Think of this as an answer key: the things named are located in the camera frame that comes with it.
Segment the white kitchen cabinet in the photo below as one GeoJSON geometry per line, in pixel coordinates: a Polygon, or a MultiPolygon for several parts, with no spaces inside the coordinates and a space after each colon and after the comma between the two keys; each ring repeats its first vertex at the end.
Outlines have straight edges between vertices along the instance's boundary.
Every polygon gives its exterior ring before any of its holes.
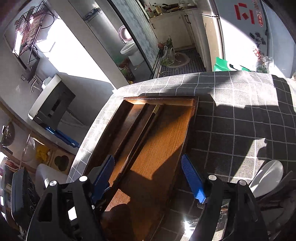
{"type": "Polygon", "coordinates": [[[185,9],[151,18],[149,24],[158,42],[164,43],[170,38],[176,50],[194,46],[200,53],[201,42],[198,33],[200,18],[199,10],[185,9]]]}

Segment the grey checked tablecloth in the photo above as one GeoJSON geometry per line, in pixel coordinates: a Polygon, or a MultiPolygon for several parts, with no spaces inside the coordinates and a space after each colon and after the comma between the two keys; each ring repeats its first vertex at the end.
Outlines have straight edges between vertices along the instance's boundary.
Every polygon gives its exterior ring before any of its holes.
{"type": "MultiPolygon", "coordinates": [[[[204,72],[147,80],[116,90],[84,138],[68,182],[85,173],[122,100],[153,95],[198,99],[184,151],[197,169],[231,182],[250,182],[263,164],[274,159],[285,171],[295,170],[295,83],[257,72],[204,72]]],[[[151,240],[180,240],[184,222],[200,215],[180,167],[151,240]]]]}

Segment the white and black box appliance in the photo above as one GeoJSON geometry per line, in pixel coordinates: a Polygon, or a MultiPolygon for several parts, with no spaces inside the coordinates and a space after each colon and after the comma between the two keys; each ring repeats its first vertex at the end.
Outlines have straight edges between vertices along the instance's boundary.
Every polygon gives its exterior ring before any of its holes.
{"type": "Polygon", "coordinates": [[[32,105],[28,117],[43,128],[49,126],[56,130],[62,116],[75,97],[75,94],[62,82],[62,79],[55,75],[32,105]]]}

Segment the silver refrigerator with stickers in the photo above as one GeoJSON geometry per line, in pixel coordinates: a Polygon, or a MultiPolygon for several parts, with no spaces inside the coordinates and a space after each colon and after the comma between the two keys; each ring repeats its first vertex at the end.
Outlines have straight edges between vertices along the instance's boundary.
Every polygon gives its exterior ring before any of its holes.
{"type": "Polygon", "coordinates": [[[267,25],[261,1],[199,1],[214,66],[218,59],[235,69],[256,71],[267,56],[267,25]]]}

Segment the green and white bag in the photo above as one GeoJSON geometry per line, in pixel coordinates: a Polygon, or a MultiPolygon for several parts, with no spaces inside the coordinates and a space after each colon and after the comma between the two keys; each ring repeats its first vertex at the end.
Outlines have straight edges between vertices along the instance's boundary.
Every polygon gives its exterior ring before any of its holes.
{"type": "Polygon", "coordinates": [[[248,71],[248,72],[250,72],[251,70],[249,70],[248,68],[243,67],[239,64],[232,64],[229,61],[226,61],[224,59],[216,57],[216,63],[213,67],[213,71],[214,72],[218,72],[218,71],[248,71]]]}

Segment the white toilet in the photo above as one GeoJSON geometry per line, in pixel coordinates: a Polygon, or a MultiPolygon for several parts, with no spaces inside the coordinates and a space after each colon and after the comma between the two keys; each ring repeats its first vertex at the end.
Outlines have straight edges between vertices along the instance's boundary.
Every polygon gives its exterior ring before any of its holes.
{"type": "Polygon", "coordinates": [[[133,66],[140,65],[144,61],[144,59],[125,25],[122,25],[119,28],[118,36],[124,44],[120,53],[124,56],[128,56],[133,66]]]}

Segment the white ceramic spoon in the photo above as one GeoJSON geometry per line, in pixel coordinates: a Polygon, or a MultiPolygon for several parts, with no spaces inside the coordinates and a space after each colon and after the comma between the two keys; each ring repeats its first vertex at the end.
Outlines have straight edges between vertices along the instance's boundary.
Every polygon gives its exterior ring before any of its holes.
{"type": "Polygon", "coordinates": [[[267,162],[251,181],[249,188],[255,198],[274,190],[283,177],[283,165],[278,160],[267,162]]]}

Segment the dark chopstick with gold tip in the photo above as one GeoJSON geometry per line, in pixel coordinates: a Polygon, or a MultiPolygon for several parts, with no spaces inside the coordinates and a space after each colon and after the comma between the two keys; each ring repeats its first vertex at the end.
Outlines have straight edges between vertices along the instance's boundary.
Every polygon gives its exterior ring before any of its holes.
{"type": "Polygon", "coordinates": [[[115,163],[120,164],[119,174],[123,174],[130,165],[135,153],[140,149],[140,145],[156,120],[159,110],[162,108],[160,104],[156,104],[149,117],[145,119],[144,116],[148,113],[147,110],[150,107],[151,105],[147,103],[143,106],[114,154],[115,163]]]}

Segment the brown wooden utensil tray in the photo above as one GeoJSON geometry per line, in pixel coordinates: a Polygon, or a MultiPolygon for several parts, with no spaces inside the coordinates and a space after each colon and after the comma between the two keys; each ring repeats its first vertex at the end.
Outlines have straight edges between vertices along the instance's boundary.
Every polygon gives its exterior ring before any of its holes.
{"type": "Polygon", "coordinates": [[[114,166],[110,189],[102,201],[101,225],[107,240],[151,240],[171,195],[194,124],[198,99],[189,96],[125,97],[112,115],[86,166],[85,174],[114,154],[145,104],[159,110],[130,165],[114,166]]]}

